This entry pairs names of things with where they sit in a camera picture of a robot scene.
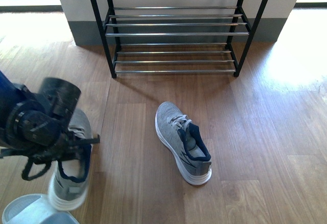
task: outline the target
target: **shoe insole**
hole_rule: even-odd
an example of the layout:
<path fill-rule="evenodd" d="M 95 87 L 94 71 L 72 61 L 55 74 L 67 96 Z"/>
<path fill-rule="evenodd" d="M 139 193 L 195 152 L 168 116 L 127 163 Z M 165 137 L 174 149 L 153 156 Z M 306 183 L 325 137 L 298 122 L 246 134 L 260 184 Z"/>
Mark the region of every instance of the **shoe insole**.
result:
<path fill-rule="evenodd" d="M 82 178 L 84 175 L 84 165 L 77 159 L 62 162 L 62 168 L 67 176 Z"/>
<path fill-rule="evenodd" d="M 189 150 L 189 153 L 195 158 L 205 156 L 203 151 L 197 145 L 192 150 Z"/>
<path fill-rule="evenodd" d="M 186 148 L 188 151 L 194 149 L 196 146 L 195 139 L 190 135 L 189 128 L 186 129 Z"/>

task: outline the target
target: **shoelace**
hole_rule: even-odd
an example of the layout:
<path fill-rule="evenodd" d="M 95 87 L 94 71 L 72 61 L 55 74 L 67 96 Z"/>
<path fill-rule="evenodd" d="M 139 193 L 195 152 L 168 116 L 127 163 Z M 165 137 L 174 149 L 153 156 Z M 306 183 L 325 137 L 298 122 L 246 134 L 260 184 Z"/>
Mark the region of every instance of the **shoelace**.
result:
<path fill-rule="evenodd" d="M 191 119 L 188 118 L 187 115 L 176 115 L 172 118 L 167 118 L 168 123 L 172 123 L 172 126 L 177 127 L 177 129 L 183 129 L 186 131 L 188 124 L 192 122 Z"/>

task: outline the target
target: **gray sneaker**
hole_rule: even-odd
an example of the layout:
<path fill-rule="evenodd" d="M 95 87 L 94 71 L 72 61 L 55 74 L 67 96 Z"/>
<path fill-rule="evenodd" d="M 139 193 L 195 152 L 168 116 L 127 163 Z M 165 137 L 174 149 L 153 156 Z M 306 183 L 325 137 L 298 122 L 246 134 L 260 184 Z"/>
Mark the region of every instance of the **gray sneaker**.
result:
<path fill-rule="evenodd" d="M 76 109 L 68 130 L 81 139 L 91 139 L 92 131 L 85 113 Z M 91 145 L 80 146 L 79 160 L 58 161 L 49 184 L 49 202 L 57 210 L 70 211 L 81 206 L 87 196 Z"/>
<path fill-rule="evenodd" d="M 184 179 L 192 185 L 202 185 L 211 177 L 211 156 L 204 145 L 199 127 L 176 105 L 164 102 L 155 116 L 159 139 L 175 157 Z"/>

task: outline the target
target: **slipper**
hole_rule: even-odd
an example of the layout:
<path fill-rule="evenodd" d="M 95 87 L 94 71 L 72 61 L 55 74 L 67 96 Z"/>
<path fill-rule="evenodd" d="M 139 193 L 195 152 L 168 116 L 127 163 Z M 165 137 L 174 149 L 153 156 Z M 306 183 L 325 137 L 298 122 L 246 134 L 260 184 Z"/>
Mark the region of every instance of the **slipper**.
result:
<path fill-rule="evenodd" d="M 2 214 L 3 224 L 79 224 L 69 212 L 53 208 L 45 194 L 29 194 L 7 205 Z"/>

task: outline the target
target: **shoe rack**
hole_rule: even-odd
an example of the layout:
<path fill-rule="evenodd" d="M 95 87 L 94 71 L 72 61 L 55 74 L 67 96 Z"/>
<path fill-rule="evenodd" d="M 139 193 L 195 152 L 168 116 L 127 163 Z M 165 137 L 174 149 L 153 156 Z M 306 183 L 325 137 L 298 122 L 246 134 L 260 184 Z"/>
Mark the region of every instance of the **shoe rack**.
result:
<path fill-rule="evenodd" d="M 116 78 L 117 74 L 123 73 L 231 73 L 238 77 L 268 0 L 261 1 L 253 24 L 249 22 L 243 10 L 244 0 L 237 0 L 236 5 L 227 7 L 206 5 L 201 7 L 174 7 L 174 5 L 171 7 L 149 7 L 148 5 L 115 7 L 114 0 L 107 0 L 108 11 L 103 20 L 97 0 L 90 1 L 111 76 Z M 155 13 L 140 13 L 144 10 L 147 12 L 153 10 Z M 232 10 L 233 13 L 202 13 L 208 10 Z M 232 46 L 232 40 L 236 36 L 246 37 L 245 47 L 239 60 Z M 114 53 L 109 51 L 108 44 L 111 42 L 109 38 L 115 42 Z M 224 38 L 223 41 L 215 41 L 215 39 L 222 38 Z M 139 41 L 129 43 L 126 39 Z M 159 56 L 166 56 L 166 58 L 160 60 Z M 183 56 L 183 58 L 174 60 L 176 56 Z M 170 66 L 170 68 L 166 71 L 162 68 L 156 70 L 158 65 Z M 180 65 L 204 66 L 204 69 L 189 70 L 181 68 Z"/>

